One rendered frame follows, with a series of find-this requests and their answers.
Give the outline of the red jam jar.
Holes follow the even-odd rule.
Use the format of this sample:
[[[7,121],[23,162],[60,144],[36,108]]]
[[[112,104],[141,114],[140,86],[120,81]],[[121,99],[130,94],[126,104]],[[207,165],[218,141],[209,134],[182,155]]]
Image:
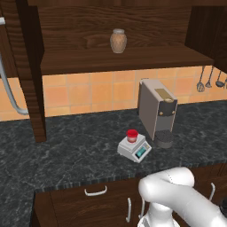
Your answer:
[[[137,136],[138,136],[138,132],[135,129],[129,129],[127,131],[127,140],[130,143],[136,143],[137,141]]]

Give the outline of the white digital scale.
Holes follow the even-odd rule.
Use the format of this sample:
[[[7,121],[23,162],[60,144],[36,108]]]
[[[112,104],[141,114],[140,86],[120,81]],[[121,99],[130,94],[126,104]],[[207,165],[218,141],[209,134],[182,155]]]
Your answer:
[[[145,136],[138,134],[134,143],[129,142],[127,137],[123,138],[118,144],[117,153],[140,163],[151,150],[152,147],[146,142]]]

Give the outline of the dark wood cabinet door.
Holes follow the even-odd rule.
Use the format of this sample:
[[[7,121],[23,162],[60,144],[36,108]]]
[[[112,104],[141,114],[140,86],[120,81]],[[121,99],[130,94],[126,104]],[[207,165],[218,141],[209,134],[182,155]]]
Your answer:
[[[28,0],[15,0],[26,50],[27,74],[21,80],[27,109],[36,142],[46,141],[41,63],[44,54],[43,36],[36,6]]]
[[[227,5],[193,6],[184,44],[227,74]]]

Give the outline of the grey coffee machine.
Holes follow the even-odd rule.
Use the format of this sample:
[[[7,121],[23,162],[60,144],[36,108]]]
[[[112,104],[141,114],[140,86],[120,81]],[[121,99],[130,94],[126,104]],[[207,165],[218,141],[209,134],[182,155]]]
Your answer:
[[[137,111],[151,140],[160,148],[173,144],[173,125],[177,97],[162,82],[142,79],[139,83]]]

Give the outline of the brown ceramic vase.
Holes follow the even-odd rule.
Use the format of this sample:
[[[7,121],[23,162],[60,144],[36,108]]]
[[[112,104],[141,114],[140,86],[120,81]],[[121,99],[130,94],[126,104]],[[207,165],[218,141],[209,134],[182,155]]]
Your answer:
[[[115,28],[110,37],[111,48],[114,53],[123,53],[127,45],[127,36],[123,29]]]

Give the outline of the grey hanging whisk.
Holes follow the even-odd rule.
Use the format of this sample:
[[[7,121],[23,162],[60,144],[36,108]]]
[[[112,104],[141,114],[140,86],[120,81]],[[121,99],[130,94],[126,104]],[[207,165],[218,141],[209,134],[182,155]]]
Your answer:
[[[204,70],[205,70],[205,67],[202,67],[202,71],[201,71],[201,77],[203,76],[203,73],[204,73]],[[200,80],[199,82],[197,83],[197,92],[203,92],[205,90],[205,86],[204,84],[202,83],[202,78],[200,77]]]

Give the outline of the dark wood drawer front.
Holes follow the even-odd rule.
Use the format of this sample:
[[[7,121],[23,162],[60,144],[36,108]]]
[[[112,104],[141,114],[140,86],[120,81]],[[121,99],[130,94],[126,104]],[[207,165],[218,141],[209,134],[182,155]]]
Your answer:
[[[84,189],[86,189],[87,192],[103,191],[105,185],[107,186],[107,193],[103,195],[88,197],[84,194]],[[109,200],[110,198],[132,197],[136,193],[136,190],[137,179],[130,178],[53,191],[51,192],[51,199],[54,205],[75,204],[77,201],[85,200]]]

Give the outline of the grey hanging spatula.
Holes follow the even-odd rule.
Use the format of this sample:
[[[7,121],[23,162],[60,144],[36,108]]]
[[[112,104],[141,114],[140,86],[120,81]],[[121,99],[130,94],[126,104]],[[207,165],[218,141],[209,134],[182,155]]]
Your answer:
[[[211,67],[211,72],[210,72],[208,81],[207,81],[207,83],[205,85],[207,88],[212,88],[212,85],[211,85],[211,77],[212,77],[213,71],[214,71],[214,66]]]

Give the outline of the dark wood cupboard door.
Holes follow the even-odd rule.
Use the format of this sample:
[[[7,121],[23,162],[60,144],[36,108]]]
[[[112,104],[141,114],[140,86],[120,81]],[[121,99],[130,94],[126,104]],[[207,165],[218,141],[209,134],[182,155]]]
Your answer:
[[[126,222],[128,204],[97,204],[55,207],[59,227],[132,227],[133,206],[130,222]]]
[[[215,185],[215,193],[212,202],[220,205],[227,197],[227,163],[219,163],[199,168],[191,168],[195,178],[194,188],[209,198],[212,192],[212,185]]]

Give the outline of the grey hanging ladle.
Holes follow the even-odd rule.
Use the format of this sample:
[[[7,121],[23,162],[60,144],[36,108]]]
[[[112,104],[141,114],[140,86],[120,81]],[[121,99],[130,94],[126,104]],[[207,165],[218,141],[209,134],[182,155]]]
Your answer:
[[[219,75],[218,75],[218,78],[217,78],[217,80],[216,80],[216,82],[215,82],[215,85],[216,85],[218,88],[222,88],[222,87],[224,86],[224,82],[220,82],[220,81],[219,81],[221,72],[222,72],[222,71],[220,70]]]

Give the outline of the dark wood wall cabinet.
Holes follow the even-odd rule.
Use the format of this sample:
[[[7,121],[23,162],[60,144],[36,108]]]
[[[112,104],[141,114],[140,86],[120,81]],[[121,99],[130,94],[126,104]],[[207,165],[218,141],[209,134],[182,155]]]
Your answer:
[[[213,65],[187,47],[193,6],[227,0],[28,0],[38,10],[44,74],[71,74]],[[123,29],[127,45],[114,53],[110,37]]]

